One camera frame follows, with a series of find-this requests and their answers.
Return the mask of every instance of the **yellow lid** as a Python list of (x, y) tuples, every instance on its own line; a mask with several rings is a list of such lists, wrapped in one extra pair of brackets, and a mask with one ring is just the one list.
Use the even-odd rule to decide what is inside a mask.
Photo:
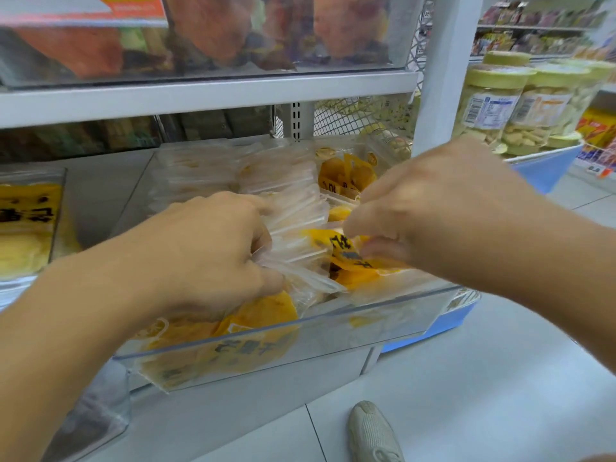
[(492, 50), (483, 57), (484, 64), (502, 64), (504, 66), (526, 66), (531, 54), (524, 52), (500, 52)]
[(553, 63), (569, 64), (577, 68), (588, 68), (590, 73), (589, 79), (595, 79), (597, 81), (603, 81), (610, 73), (616, 68), (616, 63), (610, 63), (609, 61), (597, 61), (597, 60), (583, 60), (581, 58), (561, 58), (553, 60)]
[(563, 147), (577, 146), (581, 143), (582, 135), (577, 131), (573, 131), (566, 135), (552, 135), (548, 138), (546, 147), (552, 147), (554, 149), (562, 149)]
[(575, 87), (590, 74), (588, 68), (578, 68), (569, 64), (541, 63), (533, 67), (536, 74), (528, 80), (528, 84), (538, 87)]
[(534, 74), (531, 68), (477, 64), (466, 71), (465, 84), (491, 89), (522, 89)]

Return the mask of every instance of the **foot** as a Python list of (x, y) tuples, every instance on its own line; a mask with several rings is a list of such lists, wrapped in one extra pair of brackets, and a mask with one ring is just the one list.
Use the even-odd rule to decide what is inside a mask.
[(372, 402), (355, 404), (347, 427), (353, 462), (404, 462), (394, 430)]

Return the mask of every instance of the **hand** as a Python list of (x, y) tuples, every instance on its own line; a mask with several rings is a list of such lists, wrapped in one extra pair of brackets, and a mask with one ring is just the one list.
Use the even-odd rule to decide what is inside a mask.
[(367, 257), (404, 261), (505, 295), (521, 272), (540, 269), (526, 256), (538, 243), (580, 223), (580, 217), (535, 193), (487, 146), (460, 138), (370, 185), (344, 232), (375, 237), (362, 249)]
[(198, 310), (221, 319), (241, 303), (278, 293), (282, 275), (258, 266), (251, 254), (272, 240), (260, 215), (269, 211), (257, 197), (217, 193), (174, 204), (132, 230), (60, 259), (64, 279), (104, 283), (128, 296), (143, 318)]

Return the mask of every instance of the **tiled floor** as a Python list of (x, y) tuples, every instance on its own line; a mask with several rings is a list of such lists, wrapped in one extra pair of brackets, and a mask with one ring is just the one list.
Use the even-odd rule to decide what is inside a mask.
[[(616, 195), (566, 176), (550, 197), (616, 227)], [(363, 399), (381, 407), (408, 462), (616, 452), (616, 378), (539, 316), (486, 295), (462, 327), (384, 355), (360, 379), (197, 461), (349, 461), (346, 418)]]

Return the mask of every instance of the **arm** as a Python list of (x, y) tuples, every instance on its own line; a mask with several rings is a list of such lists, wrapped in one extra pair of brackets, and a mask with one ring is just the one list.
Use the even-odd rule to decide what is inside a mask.
[(344, 225), (404, 261), (539, 313), (616, 372), (616, 231), (552, 204), (474, 139), (401, 164)]
[(178, 309), (221, 317), (281, 290), (250, 261), (271, 242), (255, 196), (173, 206), (49, 266), (0, 315), (0, 461), (39, 461), (83, 388), (119, 346)]

